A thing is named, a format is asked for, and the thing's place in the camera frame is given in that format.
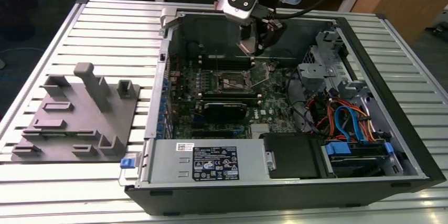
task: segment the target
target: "slotted metal table surface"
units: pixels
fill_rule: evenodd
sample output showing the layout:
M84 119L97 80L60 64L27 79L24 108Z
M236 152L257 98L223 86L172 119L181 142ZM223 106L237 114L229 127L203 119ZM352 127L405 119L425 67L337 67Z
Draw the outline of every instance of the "slotted metal table surface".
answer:
M11 164L45 91L48 74L65 74L71 82L77 62L95 64L95 74L108 83L131 79L143 89L135 111L128 152L140 152L151 103L151 89L161 43L160 12L167 6L212 9L209 5L140 1L89 0L77 3L35 71L0 123L0 222L213 222L247 223L445 223L448 183L413 194L395 195L367 207L243 212L180 217L149 216L127 197L123 184L136 180L136 170L120 174L119 164ZM313 12L343 16L408 115L416 131L448 176L447 93L403 42L387 20L371 14ZM357 66L349 57L356 75Z

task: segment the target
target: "warning label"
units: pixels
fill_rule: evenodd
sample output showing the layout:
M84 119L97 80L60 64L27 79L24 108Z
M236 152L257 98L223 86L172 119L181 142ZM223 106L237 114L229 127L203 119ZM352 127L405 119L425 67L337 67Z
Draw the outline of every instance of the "warning label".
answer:
M239 159L236 147L195 147L195 181L239 180Z

